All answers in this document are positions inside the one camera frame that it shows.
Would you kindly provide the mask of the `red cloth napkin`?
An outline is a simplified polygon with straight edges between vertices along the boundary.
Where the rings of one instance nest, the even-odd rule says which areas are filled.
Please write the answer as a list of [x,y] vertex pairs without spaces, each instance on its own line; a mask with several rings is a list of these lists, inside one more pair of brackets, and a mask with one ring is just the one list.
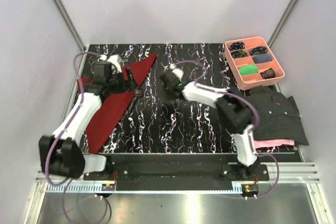
[[127,84],[127,92],[125,93],[103,95],[104,86],[112,75],[117,73],[114,65],[107,61],[95,62],[92,66],[93,74],[81,79],[84,91],[92,91],[102,101],[100,109],[94,114],[86,127],[90,154],[99,153],[134,98],[134,91],[128,89],[127,68],[132,70],[138,88],[140,88],[150,73],[156,58],[157,55],[152,54],[141,61],[122,67],[122,73]]

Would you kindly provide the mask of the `black spoon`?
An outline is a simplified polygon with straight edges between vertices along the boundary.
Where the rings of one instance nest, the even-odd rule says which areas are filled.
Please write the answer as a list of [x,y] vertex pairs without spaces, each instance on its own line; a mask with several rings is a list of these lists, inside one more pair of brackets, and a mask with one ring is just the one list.
[[137,103],[137,100],[138,98],[141,98],[143,97],[143,90],[141,88],[137,88],[135,91],[134,91],[134,98],[132,100],[132,103],[131,103],[131,106],[130,106],[130,110],[133,110],[136,103]]

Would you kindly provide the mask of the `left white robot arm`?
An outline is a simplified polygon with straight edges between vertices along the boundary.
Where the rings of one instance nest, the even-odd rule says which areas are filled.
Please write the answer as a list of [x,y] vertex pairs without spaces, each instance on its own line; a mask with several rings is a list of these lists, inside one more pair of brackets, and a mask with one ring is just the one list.
[[115,94],[130,94],[139,88],[131,68],[122,69],[117,62],[98,61],[86,82],[79,82],[80,94],[75,106],[52,135],[39,142],[41,167],[46,176],[77,179],[94,173],[103,180],[113,175],[112,165],[99,154],[84,154],[81,137],[98,110]]

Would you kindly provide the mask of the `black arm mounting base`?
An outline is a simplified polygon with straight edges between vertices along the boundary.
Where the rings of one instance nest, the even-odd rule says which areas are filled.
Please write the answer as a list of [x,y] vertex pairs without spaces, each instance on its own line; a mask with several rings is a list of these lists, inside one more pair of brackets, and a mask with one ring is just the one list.
[[84,173],[85,180],[119,181],[140,177],[213,177],[226,181],[268,181],[268,169],[257,160],[249,167],[238,162],[237,154],[108,154],[101,172]]

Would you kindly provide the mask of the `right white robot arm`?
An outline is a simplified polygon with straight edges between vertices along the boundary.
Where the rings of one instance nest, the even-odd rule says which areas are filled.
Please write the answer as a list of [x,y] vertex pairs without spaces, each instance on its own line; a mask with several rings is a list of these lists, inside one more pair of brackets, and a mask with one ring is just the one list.
[[260,116],[255,107],[241,96],[223,88],[213,88],[195,81],[182,81],[183,70],[170,69],[160,76],[163,91],[172,100],[199,102],[217,111],[218,119],[233,137],[238,164],[234,178],[250,180],[260,164],[254,145],[254,128]]

